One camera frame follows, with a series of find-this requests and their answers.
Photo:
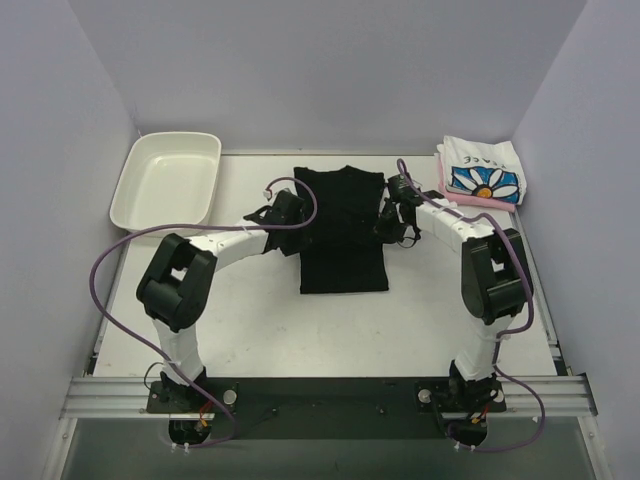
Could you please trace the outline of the black t shirt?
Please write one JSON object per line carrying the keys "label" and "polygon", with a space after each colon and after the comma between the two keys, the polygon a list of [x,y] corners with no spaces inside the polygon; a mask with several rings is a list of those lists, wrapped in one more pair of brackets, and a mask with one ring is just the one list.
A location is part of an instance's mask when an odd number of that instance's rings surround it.
{"label": "black t shirt", "polygon": [[300,252],[300,293],[387,291],[383,244],[374,232],[384,174],[350,165],[324,172],[298,166],[294,177],[310,187],[318,204]]}

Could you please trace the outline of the white daisy print t shirt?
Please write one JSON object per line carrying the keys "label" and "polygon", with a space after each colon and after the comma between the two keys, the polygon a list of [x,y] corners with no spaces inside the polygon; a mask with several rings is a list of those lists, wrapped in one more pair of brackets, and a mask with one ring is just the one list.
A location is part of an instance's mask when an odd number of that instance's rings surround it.
{"label": "white daisy print t shirt", "polygon": [[445,188],[462,195],[521,205],[527,181],[510,141],[489,144],[445,135],[437,146]]}

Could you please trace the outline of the white plastic bin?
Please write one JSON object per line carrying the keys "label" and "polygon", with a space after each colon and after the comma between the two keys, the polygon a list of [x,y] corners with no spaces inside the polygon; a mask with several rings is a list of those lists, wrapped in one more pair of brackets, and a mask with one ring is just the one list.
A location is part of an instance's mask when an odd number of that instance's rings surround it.
{"label": "white plastic bin", "polygon": [[130,233],[166,224],[206,225],[222,144],[200,132],[160,132],[133,144],[110,206],[111,222]]}

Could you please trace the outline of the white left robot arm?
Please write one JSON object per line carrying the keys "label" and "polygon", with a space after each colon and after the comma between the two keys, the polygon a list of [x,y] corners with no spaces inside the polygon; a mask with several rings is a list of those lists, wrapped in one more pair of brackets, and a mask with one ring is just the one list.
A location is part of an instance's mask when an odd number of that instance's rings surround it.
{"label": "white left robot arm", "polygon": [[315,219],[318,201],[285,189],[271,204],[243,217],[230,229],[191,239],[165,236],[136,289],[167,356],[161,382],[183,411],[204,402],[206,369],[198,351],[196,321],[207,305],[214,274],[246,258],[274,250],[285,256],[307,243],[304,228]]}

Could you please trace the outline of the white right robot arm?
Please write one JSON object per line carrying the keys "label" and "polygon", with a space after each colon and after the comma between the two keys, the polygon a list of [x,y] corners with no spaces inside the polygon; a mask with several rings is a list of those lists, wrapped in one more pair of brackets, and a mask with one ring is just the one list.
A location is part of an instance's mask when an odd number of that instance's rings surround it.
{"label": "white right robot arm", "polygon": [[407,176],[387,180],[374,231],[386,243],[401,243],[413,231],[417,243],[423,233],[433,236],[458,254],[461,262],[461,297],[472,317],[466,346],[450,367],[450,379],[459,392],[493,391],[500,344],[524,309],[533,323],[533,287],[520,232],[503,229],[487,213],[468,217],[435,191],[420,192]]}

